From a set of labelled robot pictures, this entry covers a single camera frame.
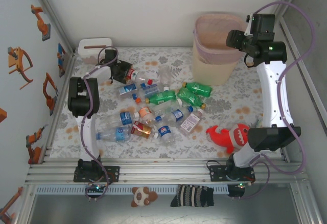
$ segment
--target stuffed animal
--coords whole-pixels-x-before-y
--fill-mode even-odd
[[[206,130],[207,138],[212,140],[218,146],[226,147],[226,152],[231,154],[235,149],[240,150],[247,144],[247,133],[250,127],[242,123],[236,124],[230,130],[222,129],[220,133],[216,132],[218,126],[213,126]]]
[[[156,192],[150,192],[148,187],[133,187],[134,200],[131,203],[132,207],[149,205],[158,198]]]

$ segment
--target plastic bottle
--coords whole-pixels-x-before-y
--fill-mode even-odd
[[[188,136],[194,130],[195,126],[200,122],[201,117],[203,116],[204,111],[202,109],[198,109],[192,112],[180,125],[179,131],[184,135]]]
[[[165,143],[175,142],[175,138],[172,132],[170,131],[169,126],[164,123],[161,116],[157,116],[155,118],[155,121],[157,122],[158,132],[162,141],[164,141]]]
[[[135,136],[141,136],[146,139],[157,139],[158,133],[154,131],[150,126],[147,126],[141,122],[135,121],[132,129],[131,134]]]
[[[143,71],[137,71],[133,68],[130,68],[126,74],[126,79],[131,80],[137,84],[147,83],[148,85],[152,85],[153,80],[147,79],[146,74]]]
[[[139,113],[135,112],[130,114],[130,112],[122,112],[109,116],[107,118],[107,127],[115,128],[120,126],[131,125],[135,120],[139,119]]]
[[[168,65],[161,65],[159,67],[159,80],[160,83],[163,84],[163,90],[169,90],[169,87],[172,84],[172,74]]]
[[[201,95],[204,97],[210,97],[211,91],[213,90],[210,86],[207,85],[201,85],[196,82],[192,83],[186,83],[184,82],[182,84],[183,88],[186,88],[187,90],[193,92],[194,94]]]
[[[175,111],[178,108],[181,108],[183,105],[183,102],[181,99],[176,99],[176,100],[169,100],[164,103],[161,103],[155,107],[152,108],[152,113],[154,116],[161,116],[166,113],[170,113]]]
[[[118,88],[117,96],[121,99],[125,99],[133,94],[137,93],[136,84],[125,85],[123,87]]]
[[[164,91],[164,92],[155,94],[150,98],[146,98],[145,102],[147,104],[153,103],[155,105],[158,105],[160,103],[164,103],[171,99],[176,99],[175,90],[168,90],[168,91]]]
[[[136,100],[136,98],[141,98],[142,100],[145,100],[146,98],[150,98],[154,94],[158,94],[162,91],[162,86],[159,84],[152,84],[149,86],[146,86],[144,83],[141,84],[141,88],[138,90],[138,92],[135,92],[133,94],[133,99]]]
[[[166,114],[163,117],[163,121],[169,125],[169,126],[176,126],[176,123],[182,122],[183,118],[186,118],[189,116],[190,113],[193,112],[193,107],[185,107],[177,109],[171,113]]]
[[[129,127],[111,128],[110,130],[98,132],[97,140],[125,142],[131,138]]]
[[[201,101],[201,98],[199,96],[193,94],[192,92],[190,92],[185,88],[181,88],[177,96],[183,101],[191,104],[192,106],[201,107],[202,109],[204,109],[206,106],[205,103]]]
[[[142,122],[147,125],[153,125],[155,123],[155,117],[151,112],[151,109],[145,103],[143,103],[140,98],[137,98],[135,102],[138,106],[138,113]]]

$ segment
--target brown plush toy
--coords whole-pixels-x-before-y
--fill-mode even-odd
[[[149,205],[150,202],[158,198],[156,192],[150,192],[148,187],[133,187],[134,200],[131,203],[132,207]]]

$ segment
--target green soda bottle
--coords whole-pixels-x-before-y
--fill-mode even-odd
[[[166,90],[164,92],[154,94],[152,97],[146,98],[145,102],[147,104],[153,103],[159,105],[160,103],[164,103],[171,99],[176,99],[175,90]]]
[[[206,104],[201,101],[201,98],[196,94],[193,94],[189,90],[185,88],[181,88],[177,94],[177,96],[183,101],[191,104],[192,106],[205,108]]]
[[[201,95],[204,97],[210,97],[211,91],[213,90],[210,86],[201,85],[196,82],[192,82],[192,83],[184,82],[182,87],[193,92],[194,94]]]

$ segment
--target floral tablecloth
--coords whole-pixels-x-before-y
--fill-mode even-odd
[[[182,82],[192,81],[191,48],[120,48],[119,59],[133,64],[134,68],[147,72],[149,78],[158,80],[158,67],[161,64],[171,66],[173,84],[171,89],[180,89]],[[78,57],[74,64],[73,76],[83,76],[94,66],[84,64]],[[99,86],[100,109],[96,116],[97,132],[106,129],[106,119],[113,113],[135,111],[132,98],[119,101],[115,90],[122,84],[107,81]],[[74,117],[67,107],[68,91],[63,110],[57,125],[52,145],[53,158],[79,158],[80,138]],[[98,141],[102,158],[214,158],[228,157],[226,149],[215,145],[206,138],[207,128],[218,125],[219,128],[231,128],[235,123],[255,126],[263,113],[262,94],[256,69],[248,69],[240,61],[228,81],[213,87],[212,95],[205,98],[205,115],[193,134],[188,138],[172,128],[175,142],[163,143],[160,140],[147,140],[133,136],[128,142],[116,143]],[[280,152],[270,157],[281,157]]]

